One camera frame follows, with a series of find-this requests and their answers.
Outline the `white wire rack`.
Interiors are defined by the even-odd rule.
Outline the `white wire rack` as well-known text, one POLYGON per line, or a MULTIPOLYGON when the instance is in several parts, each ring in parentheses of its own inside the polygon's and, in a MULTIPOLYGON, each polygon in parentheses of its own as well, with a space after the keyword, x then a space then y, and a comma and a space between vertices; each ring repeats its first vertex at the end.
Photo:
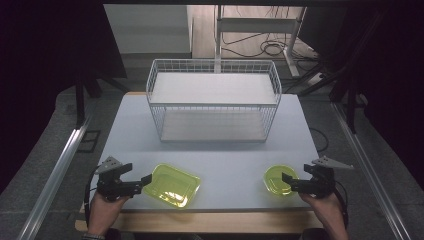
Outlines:
POLYGON ((167 142, 264 142, 281 93, 271 60, 156 59, 146 84, 167 142))

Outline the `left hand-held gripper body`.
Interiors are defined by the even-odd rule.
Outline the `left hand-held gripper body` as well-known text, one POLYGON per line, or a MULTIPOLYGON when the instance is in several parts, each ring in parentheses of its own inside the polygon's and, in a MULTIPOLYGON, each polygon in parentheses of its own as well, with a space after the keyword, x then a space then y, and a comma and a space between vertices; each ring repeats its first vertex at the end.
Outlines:
POLYGON ((144 187, 142 179, 129 182, 121 180, 121 176, 132 169, 132 163, 122 164, 116 158, 109 156, 95 171, 98 176, 97 191, 110 202, 120 197, 132 198, 140 194, 144 187))

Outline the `person's right hand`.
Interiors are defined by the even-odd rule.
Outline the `person's right hand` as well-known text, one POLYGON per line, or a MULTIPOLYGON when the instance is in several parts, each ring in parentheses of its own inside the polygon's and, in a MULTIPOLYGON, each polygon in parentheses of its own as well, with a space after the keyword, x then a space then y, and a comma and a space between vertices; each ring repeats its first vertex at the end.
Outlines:
POLYGON ((299 196, 312 207, 327 233, 347 233, 342 214, 342 206, 335 194, 321 199, 304 193, 300 193, 299 196))

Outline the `black floor plate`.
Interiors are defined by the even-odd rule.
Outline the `black floor plate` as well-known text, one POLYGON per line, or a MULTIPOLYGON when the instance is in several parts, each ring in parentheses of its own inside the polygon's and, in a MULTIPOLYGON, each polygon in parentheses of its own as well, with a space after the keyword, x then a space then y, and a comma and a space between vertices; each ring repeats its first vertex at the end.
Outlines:
POLYGON ((86 131, 78 146, 77 152, 78 153, 93 153, 97 146, 100 134, 101 134, 100 130, 86 131))

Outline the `round yellow-green plate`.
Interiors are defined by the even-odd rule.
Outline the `round yellow-green plate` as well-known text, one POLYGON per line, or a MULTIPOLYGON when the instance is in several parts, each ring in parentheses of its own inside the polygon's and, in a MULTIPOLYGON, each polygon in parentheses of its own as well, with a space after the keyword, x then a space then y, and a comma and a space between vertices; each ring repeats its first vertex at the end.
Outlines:
POLYGON ((263 176, 264 184, 269 192, 277 196, 288 196, 292 193, 282 181, 282 174, 288 174, 293 179, 298 179, 296 171, 287 165, 273 165, 268 168, 263 176))

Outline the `white metal desk frame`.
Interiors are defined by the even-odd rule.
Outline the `white metal desk frame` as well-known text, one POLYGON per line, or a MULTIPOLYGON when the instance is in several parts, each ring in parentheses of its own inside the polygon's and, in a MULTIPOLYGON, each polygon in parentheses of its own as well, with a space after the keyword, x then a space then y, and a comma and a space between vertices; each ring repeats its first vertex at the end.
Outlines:
POLYGON ((305 7, 300 7, 295 18, 225 17, 223 11, 224 5, 217 5, 217 13, 215 14, 215 59, 221 59, 223 33, 288 34, 290 36, 289 42, 283 47, 284 59, 291 76, 294 78, 300 77, 294 62, 293 48, 306 11, 305 7))

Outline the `dark curtain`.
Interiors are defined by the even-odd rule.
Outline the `dark curtain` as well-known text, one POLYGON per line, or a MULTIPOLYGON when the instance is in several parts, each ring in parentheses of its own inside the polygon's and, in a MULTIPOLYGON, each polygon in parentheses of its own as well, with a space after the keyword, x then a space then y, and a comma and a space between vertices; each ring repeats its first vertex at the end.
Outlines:
POLYGON ((424 189, 424 0, 391 0, 352 72, 365 116, 424 189))
POLYGON ((0 193, 37 143, 56 97, 126 71, 104 0, 0 0, 0 193))

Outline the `person's left hand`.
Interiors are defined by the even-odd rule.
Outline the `person's left hand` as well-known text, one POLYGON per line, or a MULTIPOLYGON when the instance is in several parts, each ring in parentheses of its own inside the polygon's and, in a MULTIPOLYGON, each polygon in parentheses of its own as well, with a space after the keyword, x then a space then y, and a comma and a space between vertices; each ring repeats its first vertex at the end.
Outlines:
POLYGON ((127 201, 128 197, 120 197, 110 202, 96 192, 91 201, 88 234, 104 237, 127 201))

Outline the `black metal stand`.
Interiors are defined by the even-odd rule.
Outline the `black metal stand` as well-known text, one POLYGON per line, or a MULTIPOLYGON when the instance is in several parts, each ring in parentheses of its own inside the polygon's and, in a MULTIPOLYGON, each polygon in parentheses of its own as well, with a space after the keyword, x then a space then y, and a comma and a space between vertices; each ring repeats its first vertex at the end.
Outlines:
POLYGON ((344 96, 347 96, 346 103, 346 123, 353 134, 355 129, 355 110, 357 107, 364 107, 364 104, 357 104, 358 83, 354 77, 344 77, 336 82, 329 94, 332 102, 340 102, 344 96))
POLYGON ((102 94, 102 90, 97 82, 98 79, 103 80, 123 93, 129 92, 129 89, 122 83, 97 69, 78 71, 75 75, 76 129, 80 129, 86 120, 84 90, 87 90, 89 96, 92 98, 99 98, 102 94))

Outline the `aluminium rail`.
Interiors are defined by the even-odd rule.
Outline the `aluminium rail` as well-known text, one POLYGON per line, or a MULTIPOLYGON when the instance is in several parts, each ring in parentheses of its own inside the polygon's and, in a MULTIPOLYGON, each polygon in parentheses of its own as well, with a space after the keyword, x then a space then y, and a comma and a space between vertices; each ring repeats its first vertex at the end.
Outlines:
POLYGON ((359 138, 349 128, 347 124, 347 116, 345 115, 342 106, 337 103, 331 103, 331 107, 337 116, 342 131, 344 132, 355 154, 358 164, 363 171, 363 174, 366 177, 395 238, 397 240, 412 240, 396 205, 384 188, 359 138))
POLYGON ((80 142, 92 119, 93 113, 86 113, 79 128, 75 128, 68 138, 61 155, 59 156, 49 178, 46 181, 34 207, 32 208, 26 222, 24 223, 16 240, 35 240, 38 231, 47 215, 47 212, 58 192, 64 176, 78 149, 80 142))

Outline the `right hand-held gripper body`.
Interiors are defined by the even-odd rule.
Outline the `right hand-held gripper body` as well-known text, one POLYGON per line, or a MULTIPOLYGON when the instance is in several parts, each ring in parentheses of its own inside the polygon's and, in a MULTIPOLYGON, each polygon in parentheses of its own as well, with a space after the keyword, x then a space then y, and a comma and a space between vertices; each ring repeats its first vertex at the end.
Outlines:
POLYGON ((313 160, 303 167, 311 175, 310 180, 292 180, 292 190, 298 193, 312 194, 317 198, 324 198, 335 192, 335 169, 353 170, 353 165, 336 161, 327 156, 313 160))

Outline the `rectangular yellow-green plate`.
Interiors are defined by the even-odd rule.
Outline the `rectangular yellow-green plate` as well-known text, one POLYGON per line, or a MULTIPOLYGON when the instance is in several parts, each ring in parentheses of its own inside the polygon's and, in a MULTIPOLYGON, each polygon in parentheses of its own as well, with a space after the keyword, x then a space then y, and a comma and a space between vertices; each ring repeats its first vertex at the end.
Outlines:
POLYGON ((152 181, 144 192, 168 206, 186 208, 196 196, 201 179, 169 164, 159 164, 152 173, 152 181))

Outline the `white cabinet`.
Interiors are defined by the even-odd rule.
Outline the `white cabinet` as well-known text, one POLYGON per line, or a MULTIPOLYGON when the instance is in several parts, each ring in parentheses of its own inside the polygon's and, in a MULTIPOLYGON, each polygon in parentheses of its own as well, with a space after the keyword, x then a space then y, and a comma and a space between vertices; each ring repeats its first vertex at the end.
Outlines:
POLYGON ((121 54, 192 51, 187 5, 104 4, 104 9, 121 54))

